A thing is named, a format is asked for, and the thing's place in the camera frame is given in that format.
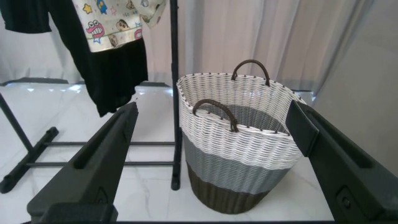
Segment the basket rim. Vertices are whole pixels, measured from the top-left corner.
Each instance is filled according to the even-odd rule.
[[[178,94],[180,96],[180,100],[182,100],[182,102],[183,102],[183,105],[186,107],[186,109],[191,114],[192,114],[193,106],[189,104],[189,102],[187,101],[186,97],[184,96],[183,91],[182,91],[182,87],[181,87],[181,82],[182,82],[182,80],[184,80],[186,78],[190,78],[190,77],[195,76],[195,75],[230,75],[231,76],[232,73],[220,73],[220,72],[219,73],[214,73],[214,72],[213,73],[193,73],[193,74],[188,74],[188,75],[184,75],[184,76],[180,77],[178,79],[178,81],[177,81]],[[266,80],[265,78],[262,78],[262,77],[255,77],[255,76],[252,76],[252,75],[242,75],[242,74],[239,74],[237,76],[237,78],[256,78],[259,81],[260,81],[260,79],[262,81]],[[277,87],[279,87],[279,88],[286,88],[286,89],[290,90],[289,88],[287,88],[286,86],[280,84],[279,82],[277,82],[275,80],[270,80],[270,82],[271,82],[271,85],[277,85]],[[298,97],[299,97],[298,100],[301,103],[306,104],[303,101],[303,99],[301,98],[301,96],[298,96]],[[198,109],[197,112],[196,112],[196,116],[202,117],[204,119],[212,120],[212,121],[217,122],[219,124],[225,125],[226,127],[230,126],[230,121],[225,120],[222,117],[217,116],[215,114],[212,114],[212,113],[210,113],[207,110]],[[249,132],[249,133],[254,133],[254,134],[263,134],[263,135],[266,135],[266,136],[272,135],[272,136],[278,137],[278,138],[291,138],[289,130],[287,130],[288,133],[282,133],[282,132],[273,131],[273,130],[259,129],[259,128],[255,128],[253,126],[246,126],[246,125],[243,125],[243,124],[238,124],[238,129],[239,129],[239,131],[244,131],[244,132]]]

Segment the black garment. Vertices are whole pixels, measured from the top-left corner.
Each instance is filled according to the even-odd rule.
[[[90,52],[72,0],[0,0],[0,10],[7,30],[29,34],[50,31],[51,14],[101,117],[128,103],[134,87],[148,79],[144,40]]]

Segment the garment rack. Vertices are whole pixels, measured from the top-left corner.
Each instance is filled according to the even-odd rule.
[[[125,166],[172,166],[171,188],[178,190],[180,188],[181,173],[181,146],[182,130],[180,128],[180,115],[178,108],[178,22],[177,22],[177,0],[170,0],[170,22],[171,22],[171,47],[172,47],[172,81],[173,81],[173,110],[174,110],[174,142],[130,142],[130,146],[174,146],[173,161],[148,161],[148,162],[125,162]],[[62,167],[66,162],[36,162],[37,158],[52,146],[83,146],[86,142],[53,142],[59,131],[56,127],[51,127],[43,137],[33,146],[28,140],[24,130],[18,123],[18,120],[8,107],[4,97],[0,93],[0,107],[6,115],[11,126],[14,128],[19,139],[25,145],[27,155],[4,177],[0,183],[0,192],[5,194],[10,192],[32,167]]]

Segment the wicker basket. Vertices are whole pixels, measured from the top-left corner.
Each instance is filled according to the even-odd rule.
[[[266,78],[237,75],[249,62],[258,64]],[[305,102],[270,81],[256,60],[243,61],[232,74],[185,75],[177,87],[194,194],[221,213],[252,209],[302,155],[285,119],[292,100]]]

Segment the curtain fold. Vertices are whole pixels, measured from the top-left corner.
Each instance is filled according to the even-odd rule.
[[[246,59],[291,89],[322,87],[350,44],[373,0],[179,1],[179,73],[232,72]],[[81,80],[57,29],[17,34],[0,27],[0,83],[22,77]],[[149,81],[172,84],[170,8],[143,27]],[[238,73],[263,77],[257,65]]]

